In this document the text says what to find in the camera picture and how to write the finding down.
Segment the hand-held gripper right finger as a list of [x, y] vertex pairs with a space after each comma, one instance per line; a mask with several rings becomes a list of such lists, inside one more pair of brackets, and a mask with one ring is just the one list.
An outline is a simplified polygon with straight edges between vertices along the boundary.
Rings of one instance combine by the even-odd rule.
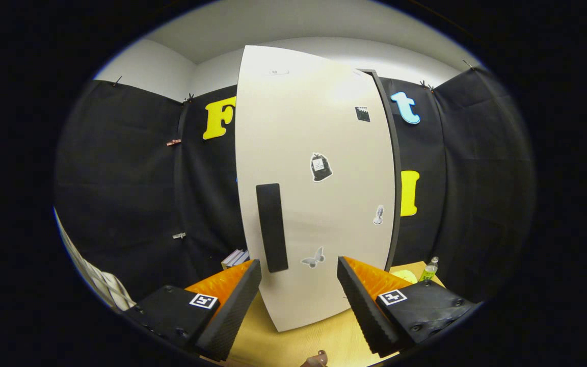
[[369, 349], [380, 357], [424, 348], [480, 307], [433, 280], [410, 283], [349, 256], [338, 258], [336, 276]]

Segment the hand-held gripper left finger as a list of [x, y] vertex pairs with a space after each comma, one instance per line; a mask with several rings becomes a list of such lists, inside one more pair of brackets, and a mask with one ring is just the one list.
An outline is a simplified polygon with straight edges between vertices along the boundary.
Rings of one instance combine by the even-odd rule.
[[261, 279], [259, 260], [248, 260], [186, 288], [162, 286], [122, 316], [172, 349], [225, 361]]

